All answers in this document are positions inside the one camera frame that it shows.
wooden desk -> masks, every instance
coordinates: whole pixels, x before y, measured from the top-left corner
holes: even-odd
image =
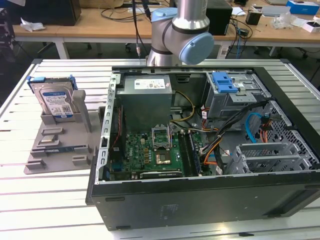
[[[252,5],[265,6],[262,0],[249,0],[247,7]],[[113,18],[125,18],[132,15],[117,9],[112,14]],[[135,43],[136,30],[133,22],[117,22],[101,17],[101,9],[82,9],[81,16],[75,26],[46,26],[41,31],[28,32],[18,25],[14,26],[17,41],[54,42],[61,59],[69,58],[66,42],[91,42],[91,43]],[[312,19],[313,16],[300,15],[300,18]],[[237,16],[238,20],[245,22],[246,16]],[[144,43],[151,43],[151,23],[143,15],[138,17],[138,29]],[[274,29],[271,26],[271,17],[261,17],[257,26],[251,26],[252,37],[247,41],[247,46],[271,47],[320,47],[320,34],[309,33],[306,30],[293,27],[293,29]],[[233,26],[229,26],[226,36],[214,36],[215,44],[220,46],[218,58],[225,58],[228,47],[236,37]]]

hard drive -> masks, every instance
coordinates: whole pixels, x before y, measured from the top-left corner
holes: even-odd
[[[71,121],[79,113],[72,102],[72,94],[77,90],[76,79],[27,77],[27,84],[38,99],[44,115],[52,115],[57,122]]]

cardboard box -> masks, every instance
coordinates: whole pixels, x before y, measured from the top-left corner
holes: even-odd
[[[290,0],[286,3],[286,6],[291,7],[290,13],[292,14],[315,15],[319,10],[319,5],[312,1],[304,1],[303,3],[298,3]]]
[[[309,33],[320,33],[320,24],[316,21],[308,21],[302,28],[307,30]]]

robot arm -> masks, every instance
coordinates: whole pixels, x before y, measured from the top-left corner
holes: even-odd
[[[151,52],[148,66],[196,65],[214,47],[208,33],[208,0],[178,0],[178,8],[159,8],[152,14]]]

desk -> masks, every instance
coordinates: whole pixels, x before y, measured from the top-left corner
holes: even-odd
[[[90,170],[24,174],[29,151],[41,124],[42,110],[26,83],[27,76],[65,77],[72,74],[78,88],[86,92],[88,110],[96,111],[106,104],[112,66],[145,64],[137,59],[52,59],[28,68],[0,108],[1,240],[225,240],[239,239],[239,233],[243,232],[255,235],[249,240],[301,240],[320,236],[320,199],[288,218],[108,232],[96,207],[85,204]],[[291,64],[269,59],[225,59],[206,60],[201,65],[265,67],[297,106],[303,109],[312,105],[320,112],[316,98],[319,98],[319,92]],[[308,113],[307,108],[305,113],[315,116],[316,112]],[[319,118],[310,120],[316,123]]]
[[[262,0],[250,0],[247,10],[252,4],[267,5]],[[131,16],[132,13],[114,13],[113,18]],[[313,16],[303,15],[302,18],[312,19]],[[145,16],[139,16],[138,29],[144,43],[151,43],[151,23]],[[237,17],[244,22],[246,17]],[[248,39],[247,46],[267,47],[305,47],[320,48],[320,35],[309,33],[306,30],[293,27],[293,29],[273,29],[270,17],[261,17],[257,26],[251,26],[253,34]],[[101,17],[97,8],[82,9],[81,16],[75,26],[46,26],[46,30],[28,32],[19,25],[14,26],[17,41],[54,42],[61,59],[68,59],[69,54],[65,43],[135,43],[136,31],[133,22],[116,22]],[[226,36],[214,36],[215,45],[219,45],[218,58],[224,59],[228,47],[235,39],[236,31],[229,26]]]

